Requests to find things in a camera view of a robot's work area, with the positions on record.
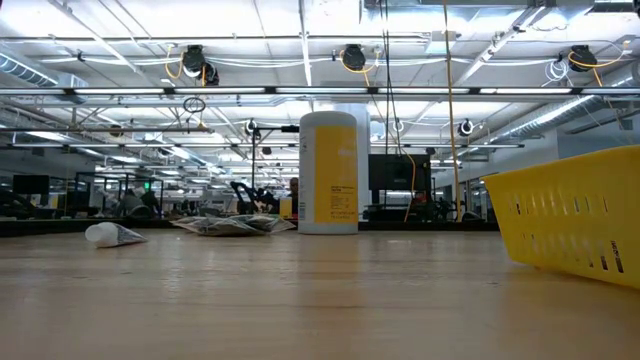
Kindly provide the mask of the silver ventilation duct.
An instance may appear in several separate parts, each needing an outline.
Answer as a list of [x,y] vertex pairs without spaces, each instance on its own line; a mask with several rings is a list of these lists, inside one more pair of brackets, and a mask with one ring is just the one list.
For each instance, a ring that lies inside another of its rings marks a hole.
[[18,88],[0,86],[0,96],[54,96],[75,104],[88,100],[77,91],[88,86],[85,80],[71,73],[47,69],[9,50],[0,49],[0,75],[27,84]]
[[589,88],[560,102],[544,105],[518,118],[488,139],[489,144],[500,144],[541,134],[576,118],[607,106],[609,97],[616,95],[640,96],[640,60],[625,65],[609,74],[604,89]]

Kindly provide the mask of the black metal table frame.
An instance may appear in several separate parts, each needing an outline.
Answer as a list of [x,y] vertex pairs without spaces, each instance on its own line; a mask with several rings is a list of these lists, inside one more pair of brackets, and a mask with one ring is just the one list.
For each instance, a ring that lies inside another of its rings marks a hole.
[[[62,234],[84,232],[89,226],[101,222],[101,219],[78,220],[16,220],[0,221],[0,238]],[[130,229],[177,229],[169,220],[130,220],[112,219],[119,225]],[[486,222],[360,222],[360,231],[499,231],[497,223]]]

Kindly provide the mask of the clear bag with black pad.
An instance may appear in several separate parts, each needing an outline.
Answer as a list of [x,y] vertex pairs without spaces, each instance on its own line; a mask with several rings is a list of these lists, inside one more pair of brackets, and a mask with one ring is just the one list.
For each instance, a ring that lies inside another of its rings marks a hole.
[[278,233],[296,228],[296,225],[292,222],[269,214],[238,215],[234,217],[234,220],[265,234]]
[[185,217],[171,221],[171,224],[201,236],[239,237],[254,235],[254,229],[230,218]]

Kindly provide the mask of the yellow plastic basket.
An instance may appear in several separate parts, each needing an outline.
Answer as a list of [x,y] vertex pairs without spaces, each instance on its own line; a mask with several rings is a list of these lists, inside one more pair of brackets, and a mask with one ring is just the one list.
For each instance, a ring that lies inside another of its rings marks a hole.
[[483,180],[513,261],[640,289],[640,145]]

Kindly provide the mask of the white yellow wipes canister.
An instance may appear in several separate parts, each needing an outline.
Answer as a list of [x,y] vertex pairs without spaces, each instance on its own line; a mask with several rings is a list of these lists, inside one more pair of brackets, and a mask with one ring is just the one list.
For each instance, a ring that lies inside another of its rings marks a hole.
[[339,111],[308,113],[299,130],[298,231],[355,234],[358,222],[356,119]]

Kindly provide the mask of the white toothpaste tube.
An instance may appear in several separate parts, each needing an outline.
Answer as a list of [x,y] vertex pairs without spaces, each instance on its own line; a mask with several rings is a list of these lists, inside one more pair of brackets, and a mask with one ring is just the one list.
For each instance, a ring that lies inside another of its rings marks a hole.
[[141,234],[113,222],[91,225],[85,230],[84,235],[86,240],[98,249],[147,242],[147,239]]

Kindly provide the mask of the black workstation frame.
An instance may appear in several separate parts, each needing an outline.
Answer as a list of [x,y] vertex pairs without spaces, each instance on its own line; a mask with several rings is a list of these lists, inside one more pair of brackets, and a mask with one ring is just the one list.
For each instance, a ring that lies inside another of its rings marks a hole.
[[131,172],[77,172],[69,187],[71,204],[90,217],[162,218],[165,181]]

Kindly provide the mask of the black monitor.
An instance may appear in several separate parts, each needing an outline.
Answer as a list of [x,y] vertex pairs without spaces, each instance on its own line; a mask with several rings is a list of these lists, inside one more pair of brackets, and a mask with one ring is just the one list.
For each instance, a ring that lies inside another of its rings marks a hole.
[[411,222],[426,219],[432,201],[429,155],[371,154],[368,185],[370,222]]

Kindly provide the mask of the long ceiling light strip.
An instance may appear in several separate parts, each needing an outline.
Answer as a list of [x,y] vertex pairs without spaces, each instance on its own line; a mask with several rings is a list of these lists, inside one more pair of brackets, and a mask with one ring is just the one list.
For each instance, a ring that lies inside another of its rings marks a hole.
[[0,96],[98,95],[598,95],[636,96],[640,86],[609,87],[171,87],[171,88],[0,88]]

